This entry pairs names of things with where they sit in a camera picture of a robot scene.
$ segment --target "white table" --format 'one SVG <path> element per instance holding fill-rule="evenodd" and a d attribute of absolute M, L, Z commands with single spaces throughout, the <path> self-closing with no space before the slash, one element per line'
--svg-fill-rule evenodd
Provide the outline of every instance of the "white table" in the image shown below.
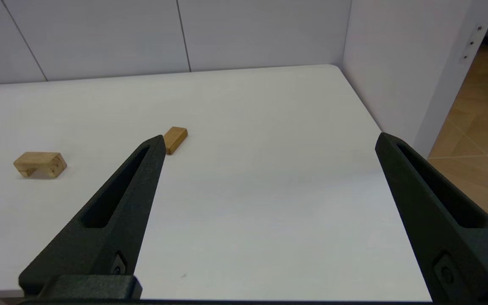
<path fill-rule="evenodd" d="M 167 156 L 135 275 L 145 298 L 430 300 L 374 152 L 331 65 L 0 85 L 0 297 L 145 139 Z M 61 152 L 55 180 L 24 151 Z"/>

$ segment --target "screw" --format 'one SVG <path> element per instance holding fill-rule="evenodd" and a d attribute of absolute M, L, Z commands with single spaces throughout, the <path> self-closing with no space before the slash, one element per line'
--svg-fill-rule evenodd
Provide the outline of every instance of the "screw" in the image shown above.
<path fill-rule="evenodd" d="M 453 280 L 455 280 L 455 278 L 453 277 L 453 273 L 451 273 L 451 270 L 449 268 L 443 267 L 441 273 L 442 278 L 446 283 L 451 284 Z"/>

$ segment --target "wooden block with notch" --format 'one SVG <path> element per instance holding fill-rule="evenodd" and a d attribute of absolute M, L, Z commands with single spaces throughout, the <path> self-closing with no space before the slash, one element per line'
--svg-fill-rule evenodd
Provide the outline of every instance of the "wooden block with notch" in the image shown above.
<path fill-rule="evenodd" d="M 48 176 L 57 178 L 67 167 L 59 152 L 27 151 L 14 161 L 14 167 L 23 177 L 29 177 L 35 170 L 42 170 Z"/>
<path fill-rule="evenodd" d="M 182 144 L 182 141 L 188 136 L 188 130 L 182 127 L 171 127 L 163 136 L 167 155 L 172 155 L 175 150 Z"/>

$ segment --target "wooden block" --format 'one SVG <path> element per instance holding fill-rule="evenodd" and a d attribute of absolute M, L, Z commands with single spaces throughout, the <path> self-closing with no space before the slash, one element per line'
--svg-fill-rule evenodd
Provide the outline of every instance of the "wooden block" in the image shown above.
<path fill-rule="evenodd" d="M 52 178 L 58 177 L 67 167 L 59 152 L 27 151 L 14 161 L 14 167 L 23 177 L 29 177 L 35 170 L 42 170 Z"/>
<path fill-rule="evenodd" d="M 165 139 L 167 154 L 172 155 L 187 136 L 188 130 L 186 128 L 171 127 L 171 129 L 169 129 L 169 131 L 167 131 L 167 133 L 163 136 L 163 139 Z"/>

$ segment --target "wooden floor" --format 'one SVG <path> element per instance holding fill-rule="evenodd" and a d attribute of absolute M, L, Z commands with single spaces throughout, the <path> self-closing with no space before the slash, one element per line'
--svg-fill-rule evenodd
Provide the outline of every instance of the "wooden floor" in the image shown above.
<path fill-rule="evenodd" d="M 488 46 L 481 46 L 429 162 L 488 212 Z"/>

